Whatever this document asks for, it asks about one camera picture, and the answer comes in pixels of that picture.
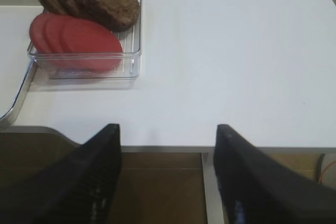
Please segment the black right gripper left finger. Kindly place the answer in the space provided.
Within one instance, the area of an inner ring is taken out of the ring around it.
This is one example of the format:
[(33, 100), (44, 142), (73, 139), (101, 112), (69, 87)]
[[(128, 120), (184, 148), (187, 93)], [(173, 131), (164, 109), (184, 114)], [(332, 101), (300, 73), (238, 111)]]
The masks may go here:
[(121, 166), (120, 126), (108, 124), (57, 163), (1, 189), (1, 223), (106, 223)]

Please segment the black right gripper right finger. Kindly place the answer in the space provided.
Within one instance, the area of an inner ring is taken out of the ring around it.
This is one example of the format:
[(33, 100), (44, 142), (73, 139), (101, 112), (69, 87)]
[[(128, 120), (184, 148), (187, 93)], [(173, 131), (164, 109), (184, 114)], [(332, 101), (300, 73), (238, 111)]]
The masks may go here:
[(231, 126), (217, 127), (214, 170), (229, 223), (335, 223), (335, 190), (279, 164)]

